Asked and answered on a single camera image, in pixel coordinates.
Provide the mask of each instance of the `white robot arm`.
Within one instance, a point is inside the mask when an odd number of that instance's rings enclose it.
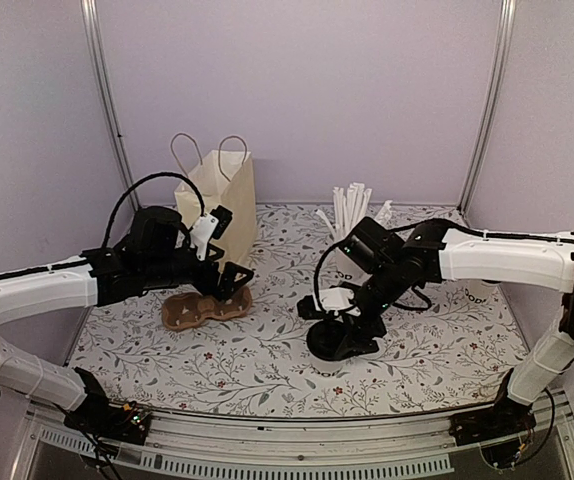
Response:
[[[374,339],[386,333],[381,314],[405,291],[426,282],[482,279],[555,289],[563,294],[562,318],[507,372],[494,405],[452,417],[459,444],[532,428],[531,405],[574,361],[574,232],[477,231],[436,219],[412,228],[405,241],[397,230],[365,218],[323,255],[321,261],[340,248],[371,277],[362,286],[344,283],[325,292],[318,291],[315,278],[314,297],[298,304],[301,317],[321,320],[308,332],[310,351],[324,361],[378,351]]]
[[[185,229],[180,214],[173,210],[141,209],[127,236],[114,248],[0,274],[0,325],[64,308],[109,305],[180,284],[192,284],[205,295],[227,299],[253,275],[230,262],[219,273],[217,260],[223,252],[209,242],[222,235],[230,221],[231,213],[219,207]],[[186,235],[176,247],[179,232]],[[106,420],[120,409],[109,405],[91,373],[53,365],[1,337],[0,386],[58,405],[77,418],[76,428],[83,425],[89,433],[136,443],[146,436],[143,422],[133,429],[123,425],[112,431],[112,422]]]

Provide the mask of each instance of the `lavender wall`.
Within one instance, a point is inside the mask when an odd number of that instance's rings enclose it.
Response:
[[[169,140],[204,153],[248,141],[260,201],[458,202],[493,61],[500,1],[98,4],[134,175],[175,169]],[[192,166],[195,153],[178,143]],[[173,182],[145,203],[173,203]]]
[[[0,2],[0,271],[101,241],[122,191],[111,152],[79,2]],[[0,334],[62,362],[79,315],[29,319]],[[9,475],[26,405],[3,392],[0,479]]]
[[[518,3],[509,65],[470,218],[518,231],[574,228],[574,2]],[[531,344],[560,296],[508,287]],[[574,411],[574,368],[564,377]]]

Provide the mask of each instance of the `patterned mat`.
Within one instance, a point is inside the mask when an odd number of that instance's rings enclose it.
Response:
[[[305,345],[312,323],[295,308],[311,294],[314,267],[330,242],[315,210],[258,207],[248,317],[174,333],[163,328],[161,305],[189,288],[149,293],[94,309],[70,365],[93,372],[117,400],[231,415],[392,415],[492,400],[526,349],[502,296],[475,304],[464,282],[428,285],[430,311],[390,309],[377,358],[352,359],[332,377],[317,373]],[[431,217],[462,222],[451,207],[398,207],[390,226]],[[323,288],[337,281],[334,260],[327,263]]]

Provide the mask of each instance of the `wire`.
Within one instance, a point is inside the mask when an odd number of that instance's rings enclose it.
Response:
[[[109,458],[109,456],[107,455],[107,450],[106,450],[106,446],[105,444],[98,439],[98,437],[96,435],[92,436],[89,435],[87,432],[85,432],[84,430],[82,430],[79,426],[78,426],[78,422],[69,414],[69,412],[67,410],[65,410],[64,408],[62,408],[60,405],[57,405],[54,403],[54,406],[60,410],[68,419],[69,421],[73,424],[76,425],[76,430],[78,430],[80,433],[83,434],[83,436],[87,439],[87,441],[89,443],[91,443],[94,446],[94,455],[96,456],[96,461],[98,463],[100,463],[100,457],[102,456],[105,460],[105,463],[107,465],[107,467],[109,467],[111,469],[111,471],[113,472],[113,474],[115,475],[116,479],[115,480],[123,480],[123,478],[120,476],[120,474],[118,473],[118,470],[116,470],[116,467],[114,466],[114,463],[111,461],[111,459]],[[109,477],[109,475],[107,475],[104,471],[103,468],[105,468],[105,466],[103,467],[98,467],[98,473],[100,473],[103,478],[105,480],[112,480],[111,477]]]
[[[387,230],[389,233],[397,233],[397,232],[406,232],[407,230],[411,230],[412,228],[416,228],[419,225],[422,225],[427,220],[423,220],[421,222],[409,223],[407,225],[403,225],[402,227],[394,227]]]
[[[474,230],[472,228],[464,227],[462,225],[457,224],[451,220],[443,220],[444,223],[448,224],[451,228],[455,228],[463,233],[468,235],[472,235],[475,237],[480,238],[495,238],[499,240],[536,240],[539,242],[548,242],[548,243],[567,243],[574,245],[573,238],[561,238],[551,235],[535,235],[533,233],[510,233],[510,232],[482,232],[480,230]],[[406,225],[404,227],[399,227],[400,229],[409,229],[411,225]]]
[[[401,310],[406,310],[408,312],[426,312],[429,310],[434,304],[432,303],[431,299],[422,292],[419,292],[416,287],[412,287],[411,291],[420,298],[423,302],[425,302],[424,307],[417,307],[414,305],[404,305],[402,303],[393,302],[392,306],[396,308],[400,308]]]
[[[187,185],[189,185],[189,187],[196,194],[196,197],[198,198],[198,203],[200,203],[200,215],[201,216],[205,215],[205,200],[203,200],[203,196],[200,194],[200,191],[198,190],[196,185],[194,185],[194,183],[191,180],[189,180],[186,176],[184,176],[180,173],[177,173],[177,172],[152,173],[151,175],[147,175],[146,177],[141,178],[136,183],[134,183],[131,187],[129,187],[127,190],[125,190],[125,192],[120,196],[120,198],[116,202],[116,205],[114,205],[114,209],[112,210],[111,215],[109,216],[109,221],[107,222],[107,228],[105,229],[105,237],[103,238],[103,244],[100,247],[101,252],[107,248],[107,245],[109,244],[109,237],[111,236],[111,228],[114,226],[114,222],[116,221],[116,215],[118,215],[118,210],[120,209],[120,206],[123,204],[123,202],[127,199],[127,197],[129,197],[131,192],[136,190],[138,187],[140,187],[144,183],[147,183],[151,180],[154,180],[155,178],[163,178],[163,177],[179,178],[180,180],[185,182]]]
[[[23,270],[14,270],[13,272],[0,273],[0,281],[24,277],[26,275],[33,275],[34,273],[55,272],[58,270],[65,270],[67,268],[81,267],[88,264],[89,262],[87,260],[74,260],[73,262],[54,263],[52,265],[43,265],[40,267],[25,268]]]
[[[329,256],[331,252],[333,252],[336,248],[338,248],[342,244],[342,240],[340,242],[336,242],[331,245],[325,252],[320,256],[320,260],[318,260],[318,264],[316,265],[316,269],[314,270],[314,299],[316,300],[316,308],[319,308],[321,311],[325,312],[326,310],[323,308],[323,302],[320,301],[320,285],[318,285],[318,277],[320,276],[320,270],[323,267],[323,263],[325,259]]]
[[[551,403],[551,419],[549,420],[549,428],[547,428],[547,433],[545,434],[545,438],[543,438],[543,441],[540,442],[540,445],[538,445],[538,448],[536,448],[536,450],[534,450],[534,452],[529,457],[519,459],[516,463],[512,464],[511,467],[504,467],[504,468],[495,467],[496,470],[513,470],[516,467],[524,465],[525,463],[532,460],[536,455],[538,455],[540,453],[540,451],[547,444],[547,440],[549,440],[549,437],[551,436],[551,433],[554,430],[554,422],[556,421],[556,402],[554,401],[554,397],[551,394],[551,392],[549,391],[549,389],[546,388],[545,393],[549,397],[549,401]]]

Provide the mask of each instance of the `paper bag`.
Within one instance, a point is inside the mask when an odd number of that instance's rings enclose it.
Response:
[[[194,143],[199,158],[202,157],[193,138],[186,134],[178,134],[174,139],[178,136],[188,137]],[[242,142],[244,152],[222,150],[223,144],[234,138]],[[247,144],[238,136],[226,137],[220,142],[218,150],[209,152],[191,172],[185,173],[200,190],[207,213],[222,205],[233,214],[232,222],[223,236],[212,241],[225,251],[225,256],[219,261],[221,267],[227,261],[247,266],[249,252],[258,235],[254,162]],[[200,204],[196,195],[184,182],[176,188],[174,195],[183,222],[191,226],[200,215]]]

